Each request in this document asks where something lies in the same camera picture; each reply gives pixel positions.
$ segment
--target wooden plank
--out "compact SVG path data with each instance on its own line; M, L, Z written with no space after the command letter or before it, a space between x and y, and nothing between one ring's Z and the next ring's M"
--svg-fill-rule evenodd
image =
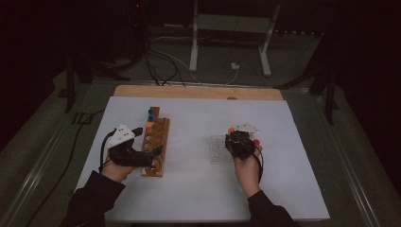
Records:
M147 85L119 85L114 96L176 97L176 98L236 98L243 100L283 100L279 90L232 87L174 87Z

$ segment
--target table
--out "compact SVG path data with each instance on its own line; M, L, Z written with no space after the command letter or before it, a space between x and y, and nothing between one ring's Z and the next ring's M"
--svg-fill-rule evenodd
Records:
M329 218L288 105L279 91L270 89L118 86L77 187L98 168L104 136L122 122L132 129L141 127L149 106L160 106L161 117L171 120L164 177L144 178L134 171L106 220L247 221L248 203L236 182L234 166L212 165L208 148L210 135L224 134L230 124L244 121L261 130L257 135L265 156L261 187L270 199L298 220ZM141 144L137 137L133 147Z
M268 57L266 51L274 30L275 22L281 5L274 7L274 12L270 18L243 17L198 13L198 0L194 0L194 21L192 35L191 59L189 70L197 71L198 62L198 29L226 30L226 31L245 31L265 33L265 42L259 46L260 62L262 64L263 74L266 77L271 76Z

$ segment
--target wire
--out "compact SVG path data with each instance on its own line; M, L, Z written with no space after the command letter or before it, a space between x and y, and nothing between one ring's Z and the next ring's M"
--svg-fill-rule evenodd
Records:
M238 75L238 69L235 70L235 76L234 76L234 78L233 78L230 82L224 83L223 85L229 85L230 83L234 82L234 80L236 79L236 76L237 76L237 75Z
M56 181L56 183L54 184L54 186L50 189L50 191L49 191L49 193L47 194L47 196L44 198L44 200L42 201L42 203L39 205L39 207L35 210L35 212L33 213L33 215L30 217L29 221L28 221L27 224L26 224L26 227L28 227L28 226L31 224L31 222L33 221L33 219L35 219L36 215L38 215L39 211L42 209L42 207L44 206L44 204L47 202L47 200L48 200L48 199L50 198L50 196L53 194L54 190L57 188L57 186L58 186L59 183L61 182L62 178L64 177L65 173L67 172L67 169L68 169L68 167L70 166L71 161L72 161L72 159L73 159L74 151L75 151L75 146L76 146L76 144L77 144L78 136L79 136L79 133L80 133L82 127L85 125L86 122L90 122L90 121L94 118L94 116L95 116L96 114L100 114L100 113L102 113L102 112L104 112L104 110L98 111L98 112L95 112L95 113L88 113L89 116L80 124L80 126L79 126L79 128L78 128L78 131L77 131L77 134L76 134L76 136L75 136L75 138L74 138L73 146L71 147L70 157L68 158L67 165L65 166L64 170L62 171L62 173L61 173L59 179Z
M155 52L157 52L157 53L160 53L160 54L169 56L171 59L173 59L173 60L178 61L179 63L181 63L186 69L188 69L188 72L189 72L189 74L191 75L192 79L193 79L194 81L196 81L197 83L202 84L202 82L198 81L198 80L195 78L195 76L192 74L192 72L191 72L191 70L189 69L189 67L188 67L183 61L181 61L180 59L178 59L178 58L176 58L176 57L174 57L174 56L171 56L171 55L168 55L168 54L166 54L166 53L163 53L163 52L161 52L161 51L159 51L159 50L155 50L155 49L152 49L152 50L155 51Z
M170 63L174 66L175 73L174 73L170 78L166 79L166 80L165 80L165 83L166 83L168 80L173 79L173 78L178 74L179 77L180 77L181 83L183 84L183 86L185 86L185 84L183 83L183 78L182 78L182 76L181 76L180 69L178 68L178 66L177 66L177 64L174 62L174 60L172 60L171 57L170 57L169 55L165 54L165 53L162 53L162 52L159 52L159 51L155 51L155 50L153 50L153 49L150 49L150 51L155 52L155 53L157 53L157 54L159 54L159 55L162 55L163 57L157 56L157 55L152 55L152 54L150 54L150 55L152 55L152 56L154 56L154 57L161 58L161 59L163 59L163 60L166 60L166 61L170 62Z
M260 182L260 180L262 180L263 166L264 166L264 163L265 163L264 160L263 160L262 151L261 151L257 146L254 146L254 147L259 151L260 157L262 158L262 162L260 162L259 158L256 157L256 155L254 155L254 152L253 152L252 150L249 150L249 149L247 148L247 146L241 141L241 139L239 138L239 136L237 136L237 135L234 134L234 133L232 133L232 135L236 137L237 141L244 147L244 149L246 149L246 150L252 155L252 157L254 158L254 160L255 160L255 161L257 162L257 164L259 165L259 173L258 173L259 176L258 176L258 181Z
M106 146L107 139L108 139L109 137L113 136L116 130L117 130L117 129L114 129L113 131L107 133L106 137L104 137L103 142L101 143L101 149L100 149L100 166L99 166L99 168L98 168L98 169L99 169L99 173L101 173L101 170L103 169L103 166L107 163L107 162L106 162L106 163L103 163L103 158L104 158L104 157L103 157L103 156L104 156L104 147Z

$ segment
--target black sleeve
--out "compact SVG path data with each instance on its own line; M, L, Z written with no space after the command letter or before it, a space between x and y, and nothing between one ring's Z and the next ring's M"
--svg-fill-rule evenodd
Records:
M104 213L114 207L124 188L124 184L92 171L86 185L71 198L61 226L105 226Z
M292 220L287 210L274 205L265 193L260 190L248 198L251 211L251 225L264 227L299 227L298 222Z

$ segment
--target white cable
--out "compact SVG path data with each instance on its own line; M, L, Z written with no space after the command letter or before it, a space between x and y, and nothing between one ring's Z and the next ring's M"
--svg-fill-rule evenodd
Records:
M235 70L235 76L234 76L234 78L233 78L230 82L224 83L224 84L222 84L222 85L229 85L230 83L234 82L234 80L236 79L236 76L238 76L238 69Z

